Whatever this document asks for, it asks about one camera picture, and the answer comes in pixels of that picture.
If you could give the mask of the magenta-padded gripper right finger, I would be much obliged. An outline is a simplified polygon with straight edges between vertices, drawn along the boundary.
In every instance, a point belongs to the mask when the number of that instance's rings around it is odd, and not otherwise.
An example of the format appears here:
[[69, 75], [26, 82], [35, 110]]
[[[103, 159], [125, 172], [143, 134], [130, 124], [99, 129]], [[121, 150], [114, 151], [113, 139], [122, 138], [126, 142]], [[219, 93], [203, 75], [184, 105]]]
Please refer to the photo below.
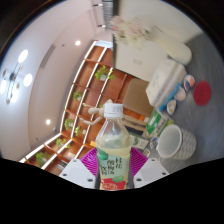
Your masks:
[[134, 147], [130, 154], [130, 172], [134, 188], [143, 187], [169, 174], [156, 158], [147, 158]]

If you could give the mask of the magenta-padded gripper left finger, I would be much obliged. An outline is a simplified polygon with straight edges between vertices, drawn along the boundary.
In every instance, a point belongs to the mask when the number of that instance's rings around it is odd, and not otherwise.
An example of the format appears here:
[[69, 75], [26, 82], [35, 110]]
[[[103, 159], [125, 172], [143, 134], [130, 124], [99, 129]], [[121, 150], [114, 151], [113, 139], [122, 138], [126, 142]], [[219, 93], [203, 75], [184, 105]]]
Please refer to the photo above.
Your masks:
[[60, 177], [84, 188], [94, 189], [98, 176], [97, 149], [91, 149], [80, 159], [72, 159]]

